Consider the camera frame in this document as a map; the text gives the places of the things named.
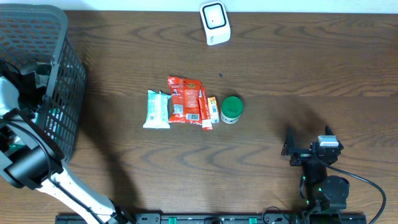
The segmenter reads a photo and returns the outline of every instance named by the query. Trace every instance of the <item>jar lid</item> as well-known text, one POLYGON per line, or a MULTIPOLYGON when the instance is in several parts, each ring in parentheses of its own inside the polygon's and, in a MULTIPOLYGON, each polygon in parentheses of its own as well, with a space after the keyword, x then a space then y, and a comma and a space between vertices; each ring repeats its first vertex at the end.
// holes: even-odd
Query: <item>jar lid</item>
POLYGON ((243 102, 236 96, 227 97, 221 106, 221 112, 227 118, 237 118, 243 112, 243 102))

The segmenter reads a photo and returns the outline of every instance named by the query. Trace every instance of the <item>wooden table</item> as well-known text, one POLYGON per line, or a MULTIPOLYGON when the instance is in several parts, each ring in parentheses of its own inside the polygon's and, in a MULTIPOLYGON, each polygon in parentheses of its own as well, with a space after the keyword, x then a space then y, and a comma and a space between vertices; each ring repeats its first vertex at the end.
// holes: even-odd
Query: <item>wooden table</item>
MULTIPOLYGON (((70 168, 98 192, 132 212, 297 209, 302 170, 280 156, 285 129, 308 146, 329 124, 345 146, 334 165, 379 184, 388 201, 378 223, 396 223, 397 15, 229 13, 231 39, 213 47, 199 13, 67 16, 88 75, 70 168), (147 90, 169 93, 168 75, 201 80, 218 103, 239 95, 242 118, 208 132, 143 129, 147 90)), ((370 221, 380 193, 346 178, 346 211, 370 221)), ((0 188, 0 223, 53 223, 72 212, 38 191, 3 180, 0 188)))

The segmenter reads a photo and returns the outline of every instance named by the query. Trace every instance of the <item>small orange and white box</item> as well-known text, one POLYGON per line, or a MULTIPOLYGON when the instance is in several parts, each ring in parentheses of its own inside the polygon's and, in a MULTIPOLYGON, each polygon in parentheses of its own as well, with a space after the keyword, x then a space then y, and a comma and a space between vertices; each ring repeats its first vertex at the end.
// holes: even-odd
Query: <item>small orange and white box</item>
POLYGON ((217 107, 217 100, 216 98, 213 97, 209 97, 207 98, 207 102, 209 104, 209 112, 210 112, 210 119, 211 119, 211 123, 218 123, 220 121, 220 116, 218 113, 218 107, 217 107))

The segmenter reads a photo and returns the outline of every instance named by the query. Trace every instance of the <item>red package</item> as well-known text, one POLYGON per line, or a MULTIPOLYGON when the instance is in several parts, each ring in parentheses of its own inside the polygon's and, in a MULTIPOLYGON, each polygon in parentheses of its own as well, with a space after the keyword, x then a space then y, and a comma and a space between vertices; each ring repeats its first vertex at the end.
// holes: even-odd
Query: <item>red package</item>
POLYGON ((180 77, 169 77, 174 112, 170 123, 201 124, 199 91, 201 81, 180 77))
POLYGON ((200 116, 201 116, 201 127, 203 128, 204 131, 212 130, 213 126, 211 125, 209 105, 207 102, 205 87, 200 88, 199 107, 200 107, 200 116))

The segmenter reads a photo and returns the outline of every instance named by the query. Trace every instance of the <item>gray plastic basket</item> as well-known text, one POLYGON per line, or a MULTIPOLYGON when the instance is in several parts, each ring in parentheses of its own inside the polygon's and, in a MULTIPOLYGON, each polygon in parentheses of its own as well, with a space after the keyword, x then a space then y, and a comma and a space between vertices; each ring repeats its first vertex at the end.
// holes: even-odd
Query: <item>gray plastic basket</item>
POLYGON ((57 7, 0 4, 0 59, 18 68, 52 65, 36 124, 59 145, 65 161, 75 148, 86 83, 67 29, 68 18, 57 7))

